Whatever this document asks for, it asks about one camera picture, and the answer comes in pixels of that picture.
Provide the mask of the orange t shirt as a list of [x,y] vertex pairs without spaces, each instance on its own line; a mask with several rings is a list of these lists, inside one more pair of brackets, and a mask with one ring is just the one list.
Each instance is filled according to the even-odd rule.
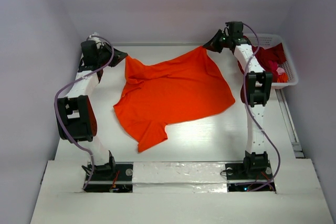
[[113,108],[141,153],[168,139],[167,125],[217,115],[234,103],[217,64],[197,47],[150,66],[126,57],[125,86]]

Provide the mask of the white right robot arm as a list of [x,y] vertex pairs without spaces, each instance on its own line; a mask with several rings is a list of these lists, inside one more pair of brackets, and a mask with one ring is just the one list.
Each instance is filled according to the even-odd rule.
[[227,163],[224,173],[228,180],[256,180],[269,165],[265,148],[263,119],[265,106],[269,100],[272,73],[267,72],[258,62],[251,42],[243,34],[245,24],[231,21],[224,30],[218,30],[215,36],[203,45],[207,50],[221,53],[228,48],[244,70],[241,101],[247,113],[247,145],[243,161]]

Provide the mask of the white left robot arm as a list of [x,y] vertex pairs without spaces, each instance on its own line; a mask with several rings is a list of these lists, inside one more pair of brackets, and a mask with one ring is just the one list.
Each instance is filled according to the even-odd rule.
[[111,179],[116,174],[114,157],[97,138],[98,124],[90,96],[101,82],[103,70],[115,67],[127,53],[115,49],[99,35],[90,35],[80,44],[81,58],[73,82],[61,88],[54,98],[60,138],[85,152],[90,163],[82,168],[89,177]]

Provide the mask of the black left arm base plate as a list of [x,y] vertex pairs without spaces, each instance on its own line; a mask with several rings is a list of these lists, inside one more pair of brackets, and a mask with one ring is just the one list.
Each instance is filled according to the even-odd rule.
[[131,193],[133,191],[133,163],[116,163],[115,170],[108,165],[94,168],[88,185],[87,193]]

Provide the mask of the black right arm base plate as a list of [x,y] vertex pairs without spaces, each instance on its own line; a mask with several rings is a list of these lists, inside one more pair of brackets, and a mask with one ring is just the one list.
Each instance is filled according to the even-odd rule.
[[276,186],[272,180],[272,169],[270,163],[266,168],[256,172],[245,172],[243,163],[226,163],[225,168],[221,171],[221,176],[226,178],[227,191],[248,192],[248,191],[276,191]]

